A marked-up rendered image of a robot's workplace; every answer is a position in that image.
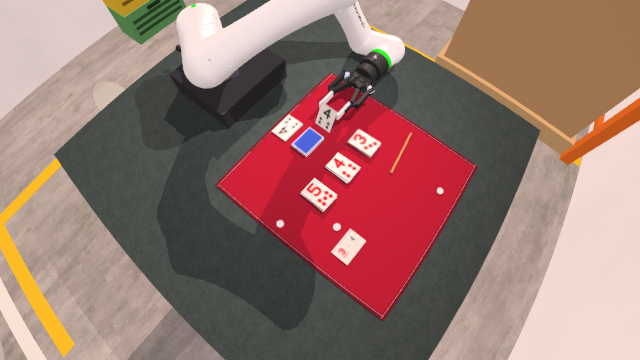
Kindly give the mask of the red card cloth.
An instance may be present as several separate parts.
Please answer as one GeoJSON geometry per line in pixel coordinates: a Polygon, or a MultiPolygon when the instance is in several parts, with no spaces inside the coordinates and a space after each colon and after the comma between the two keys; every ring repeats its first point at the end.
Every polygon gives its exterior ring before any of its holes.
{"type": "Polygon", "coordinates": [[[221,183],[229,193],[343,286],[383,314],[428,247],[473,166],[367,98],[315,121],[331,76],[290,115],[303,126],[286,142],[273,132],[221,183]],[[307,128],[324,140],[305,157],[291,146],[307,128]],[[362,130],[381,142],[368,158],[347,141],[362,130]],[[397,165],[394,166],[410,132],[397,165]],[[346,184],[325,168],[339,152],[360,171],[346,184]],[[338,196],[324,211],[301,195],[316,178],[338,196]],[[437,189],[443,193],[438,194],[437,189]],[[284,222],[279,228],[278,220],[284,222]],[[340,224],[338,231],[333,229],[340,224]],[[365,244],[346,265],[331,251],[352,229],[365,244]]]}
{"type": "Polygon", "coordinates": [[[223,178],[216,184],[216,186],[222,191],[224,192],[230,199],[232,199],[238,206],[240,206],[245,212],[247,212],[252,218],[254,218],[259,224],[261,224],[265,229],[267,229],[271,234],[273,234],[277,239],[279,239],[282,243],[284,243],[288,248],[290,248],[293,252],[295,252],[298,256],[300,256],[304,261],[306,261],[308,264],[310,264],[313,268],[315,268],[318,272],[320,272],[323,276],[325,276],[327,279],[329,279],[332,283],[334,283],[336,286],[338,286],[340,289],[342,289],[345,293],[347,293],[349,296],[351,296],[353,299],[355,299],[357,302],[359,302],[361,305],[363,305],[365,308],[367,308],[369,311],[371,311],[373,314],[375,314],[377,317],[379,317],[381,320],[384,320],[386,318],[386,316],[388,315],[388,313],[391,311],[391,309],[393,308],[393,306],[395,305],[395,303],[397,302],[397,300],[399,299],[399,297],[401,296],[401,294],[403,293],[403,291],[405,290],[405,288],[407,287],[407,285],[409,284],[409,282],[411,281],[411,279],[413,278],[413,276],[415,275],[415,273],[417,272],[418,268],[420,267],[420,265],[422,264],[422,262],[424,261],[425,257],[427,256],[427,254],[429,253],[430,249],[432,248],[433,244],[435,243],[436,239],[438,238],[439,234],[441,233],[442,229],[444,228],[445,224],[447,223],[449,217],[451,216],[453,210],[455,209],[458,201],[460,200],[463,192],[465,191],[469,181],[471,180],[477,166],[475,164],[473,164],[472,162],[470,162],[468,159],[466,159],[465,157],[463,157],[462,155],[460,155],[459,153],[457,153],[455,150],[453,150],[452,148],[450,148],[449,146],[447,146],[446,144],[444,144],[443,142],[441,142],[440,140],[438,140],[437,138],[435,138],[434,136],[432,136],[431,134],[429,134],[428,132],[426,132],[425,130],[423,130],[422,128],[420,128],[419,126],[417,126],[416,124],[414,124],[413,122],[411,122],[410,120],[408,120],[407,118],[403,117],[402,115],[400,115],[399,113],[397,113],[396,111],[392,110],[391,108],[389,108],[388,106],[384,105],[383,103],[381,103],[380,101],[376,100],[375,98],[369,96],[368,98],[370,98],[371,100],[373,100],[374,102],[378,103],[379,105],[383,106],[384,108],[386,108],[387,110],[391,111],[392,113],[394,113],[395,115],[397,115],[398,117],[402,118],[403,120],[405,120],[406,122],[408,122],[409,124],[411,124],[412,126],[414,126],[415,128],[417,128],[418,130],[420,130],[421,132],[423,132],[424,134],[426,134],[427,136],[429,136],[430,138],[432,138],[433,140],[435,140],[436,142],[438,142],[439,144],[441,144],[442,146],[444,146],[445,148],[447,148],[448,150],[450,150],[451,152],[453,152],[455,155],[457,155],[458,157],[460,157],[461,159],[463,159],[464,161],[466,161],[468,164],[470,164],[471,166],[473,166],[467,180],[465,181],[462,189],[460,190],[457,198],[455,199],[453,205],[451,206],[450,210],[448,211],[446,217],[444,218],[443,222],[441,223],[440,227],[438,228],[437,232],[435,233],[434,237],[432,238],[431,242],[429,243],[428,247],[426,248],[426,250],[424,251],[424,253],[422,254],[421,258],[419,259],[419,261],[417,262],[417,264],[415,265],[414,269],[412,270],[412,272],[410,273],[410,275],[408,276],[408,278],[406,279],[406,281],[404,282],[404,284],[402,285],[402,287],[400,288],[400,290],[398,291],[398,293],[396,294],[396,296],[394,297],[394,299],[392,300],[392,302],[389,304],[389,306],[387,307],[387,309],[385,310],[385,312],[383,314],[379,313],[377,310],[375,310],[373,307],[371,307],[369,304],[367,304],[365,301],[363,301],[361,298],[359,298],[357,295],[355,295],[353,292],[351,292],[349,289],[347,289],[345,286],[343,286],[340,282],[338,282],[336,279],[334,279],[332,276],[330,276],[327,272],[325,272],[322,268],[320,268],[318,265],[316,265],[313,261],[311,261],[308,257],[306,257],[303,253],[301,253],[298,249],[296,249],[293,245],[291,245],[288,241],[286,241],[282,236],[280,236],[277,232],[275,232],[271,227],[269,227],[265,222],[263,222],[259,217],[257,217],[252,211],[250,211],[245,205],[243,205],[238,199],[236,199],[231,193],[229,193],[223,186],[221,186],[221,183],[272,133],[272,130],[285,118],[287,117],[289,114],[291,114],[295,109],[297,109],[313,92],[315,92],[327,79],[329,79],[331,76],[333,76],[334,78],[337,78],[338,76],[330,73],[327,77],[325,77],[315,88],[313,88],[300,102],[298,102],[279,122],[277,122],[224,176],[223,178]]]}

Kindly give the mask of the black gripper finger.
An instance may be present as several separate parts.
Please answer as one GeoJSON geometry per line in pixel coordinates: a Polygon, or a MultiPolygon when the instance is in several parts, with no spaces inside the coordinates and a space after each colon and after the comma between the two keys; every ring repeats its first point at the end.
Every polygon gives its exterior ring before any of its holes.
{"type": "Polygon", "coordinates": [[[361,86],[362,86],[363,82],[364,82],[364,78],[361,78],[361,79],[360,79],[360,81],[359,81],[359,83],[358,83],[358,85],[357,85],[357,88],[356,88],[356,90],[355,90],[355,92],[354,92],[354,94],[353,94],[353,96],[352,96],[352,98],[351,98],[351,100],[350,100],[350,102],[348,102],[348,103],[347,103],[347,104],[346,104],[346,105],[345,105],[345,106],[344,106],[344,107],[343,107],[343,108],[342,108],[342,109],[341,109],[341,110],[336,114],[336,119],[337,119],[337,120],[339,120],[339,119],[344,115],[344,113],[347,113],[347,112],[348,112],[352,107],[354,107],[355,109],[358,109],[358,108],[359,108],[359,107],[364,103],[364,101],[365,101],[365,100],[366,100],[370,95],[374,94],[374,90],[375,90],[375,88],[374,88],[374,87],[371,87],[371,85],[370,85],[370,86],[366,86],[366,87],[368,88],[368,89],[367,89],[367,91],[366,91],[366,92],[365,92],[365,93],[364,93],[364,94],[359,98],[359,100],[358,100],[357,102],[355,102],[355,101],[356,101],[356,99],[357,99],[357,97],[358,97],[358,95],[359,95],[359,94],[360,94],[360,92],[361,92],[361,91],[359,91],[359,90],[361,90],[361,86]],[[358,95],[357,95],[357,94],[358,94],[358,95]]]}
{"type": "Polygon", "coordinates": [[[347,79],[345,82],[341,83],[344,80],[344,78],[349,77],[349,75],[350,73],[346,72],[346,70],[343,70],[342,73],[328,85],[328,91],[330,92],[327,93],[325,97],[319,102],[319,108],[321,106],[321,102],[326,104],[332,97],[334,97],[335,94],[339,93],[340,91],[346,88],[351,87],[350,82],[358,78],[357,74],[353,75],[352,77],[347,79]],[[333,87],[331,87],[332,85],[333,87]]]}

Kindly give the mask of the blue playing card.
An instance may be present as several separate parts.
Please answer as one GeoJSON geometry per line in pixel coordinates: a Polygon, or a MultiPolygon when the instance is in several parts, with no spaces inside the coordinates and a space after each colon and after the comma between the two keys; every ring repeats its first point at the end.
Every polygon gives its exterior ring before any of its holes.
{"type": "Polygon", "coordinates": [[[309,127],[291,145],[307,156],[323,139],[322,135],[309,127]]]}

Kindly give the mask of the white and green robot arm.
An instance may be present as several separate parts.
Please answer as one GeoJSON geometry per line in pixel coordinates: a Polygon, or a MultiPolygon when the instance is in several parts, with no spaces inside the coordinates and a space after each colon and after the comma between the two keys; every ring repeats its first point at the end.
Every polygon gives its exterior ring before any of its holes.
{"type": "Polygon", "coordinates": [[[187,79],[197,87],[213,88],[271,44],[333,13],[351,49],[367,55],[360,64],[375,68],[375,80],[403,58],[402,40],[371,30],[357,0],[270,0],[224,29],[214,7],[194,4],[177,17],[181,46],[175,49],[182,53],[187,79]]]}

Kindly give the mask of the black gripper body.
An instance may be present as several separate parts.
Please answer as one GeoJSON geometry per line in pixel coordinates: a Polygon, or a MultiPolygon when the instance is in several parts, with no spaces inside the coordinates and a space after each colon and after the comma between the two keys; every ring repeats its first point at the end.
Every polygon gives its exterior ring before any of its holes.
{"type": "Polygon", "coordinates": [[[377,72],[375,68],[368,63],[360,64],[355,69],[355,71],[350,73],[349,78],[355,74],[358,75],[358,78],[350,82],[350,86],[354,87],[355,89],[357,88],[360,78],[364,78],[364,82],[361,86],[361,89],[367,89],[366,86],[370,86],[372,82],[377,78],[377,72]]]}

